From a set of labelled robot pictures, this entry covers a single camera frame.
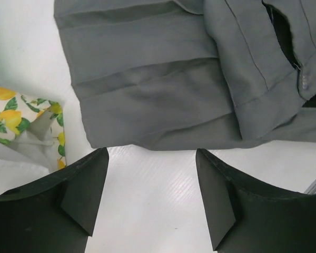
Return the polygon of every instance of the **black plastic part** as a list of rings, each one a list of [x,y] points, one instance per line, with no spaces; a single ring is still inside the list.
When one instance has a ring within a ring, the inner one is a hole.
[[[0,253],[83,253],[108,166],[107,149],[0,196]]]
[[[213,250],[316,252],[316,194],[272,186],[203,149],[196,166]]]

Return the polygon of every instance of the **gray garment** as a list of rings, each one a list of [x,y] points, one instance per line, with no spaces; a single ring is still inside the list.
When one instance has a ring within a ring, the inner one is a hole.
[[[55,19],[93,148],[249,148],[316,142],[316,0],[286,16],[300,70],[261,0],[56,0]]]

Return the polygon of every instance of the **lemon print fabric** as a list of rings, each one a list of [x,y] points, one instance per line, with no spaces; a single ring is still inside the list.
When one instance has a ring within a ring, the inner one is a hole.
[[[42,120],[41,125],[50,130],[54,145],[57,146],[57,168],[64,168],[66,166],[65,136],[60,104],[0,87],[1,144],[10,144],[36,120]]]

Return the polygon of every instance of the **stitching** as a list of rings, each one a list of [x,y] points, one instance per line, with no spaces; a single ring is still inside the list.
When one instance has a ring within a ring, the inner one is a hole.
[[[233,12],[232,8],[229,6],[229,4],[228,4],[227,0],[225,0],[225,2],[226,2],[226,4],[227,4],[228,8],[230,9],[230,11],[231,11],[232,15],[234,16],[236,23],[238,24],[239,30],[240,30],[241,35],[242,35],[242,37],[243,37],[243,39],[244,39],[244,41],[245,41],[245,43],[246,43],[246,46],[247,46],[247,49],[248,49],[249,54],[250,54],[250,56],[251,56],[251,59],[252,59],[252,61],[253,61],[254,65],[255,65],[256,69],[259,71],[260,75],[261,75],[261,76],[262,76],[262,78],[264,79],[264,84],[265,84],[265,86],[266,86],[267,90],[269,91],[269,88],[268,88],[268,86],[267,86],[266,79],[264,78],[264,76],[262,75],[261,70],[258,68],[258,66],[257,66],[257,65],[256,65],[256,63],[255,63],[255,60],[254,60],[254,57],[253,57],[252,52],[251,52],[251,50],[250,50],[250,47],[249,47],[249,45],[248,45],[247,39],[246,39],[246,37],[244,36],[244,34],[243,34],[243,32],[242,32],[242,29],[241,29],[240,23],[239,23],[239,21],[238,21],[238,19],[237,19],[236,15],[234,14],[234,12]]]
[[[310,39],[311,39],[311,42],[312,44],[314,45],[315,49],[316,49],[316,44],[312,38],[312,34],[311,34],[311,28],[310,28],[310,24],[309,24],[309,21],[308,21],[308,17],[307,17],[307,14],[305,13],[305,9],[303,7],[303,4],[302,4],[302,0],[300,0],[300,4],[301,4],[301,7],[302,7],[302,10],[303,10],[303,13],[304,13],[304,17],[305,19],[307,20],[307,24],[308,24],[308,29],[309,29],[309,34],[310,34]]]

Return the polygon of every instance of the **patterned cloth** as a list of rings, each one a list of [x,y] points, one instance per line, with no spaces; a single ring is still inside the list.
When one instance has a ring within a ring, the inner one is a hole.
[[[0,143],[8,145],[26,130],[40,139],[50,131],[53,145],[57,146],[57,168],[66,166],[63,113],[59,103],[0,87]]]

